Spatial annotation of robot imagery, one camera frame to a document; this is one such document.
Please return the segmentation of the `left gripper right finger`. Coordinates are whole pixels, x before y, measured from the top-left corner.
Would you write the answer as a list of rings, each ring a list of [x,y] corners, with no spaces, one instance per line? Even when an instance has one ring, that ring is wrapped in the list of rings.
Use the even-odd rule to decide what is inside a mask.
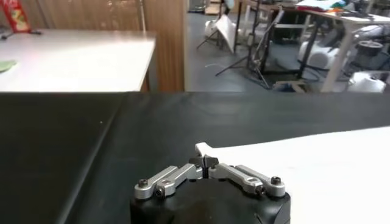
[[[248,194],[267,194],[271,197],[284,197],[285,184],[280,177],[267,177],[247,166],[230,166],[220,163],[215,157],[204,156],[204,165],[208,169],[208,177],[228,179]]]

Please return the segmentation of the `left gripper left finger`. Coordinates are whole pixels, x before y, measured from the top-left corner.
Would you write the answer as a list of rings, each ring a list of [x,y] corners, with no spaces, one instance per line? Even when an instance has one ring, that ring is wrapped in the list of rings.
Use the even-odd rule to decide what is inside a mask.
[[[150,200],[171,197],[184,182],[203,179],[204,170],[203,156],[192,157],[181,167],[168,166],[148,179],[140,179],[134,186],[134,198]]]

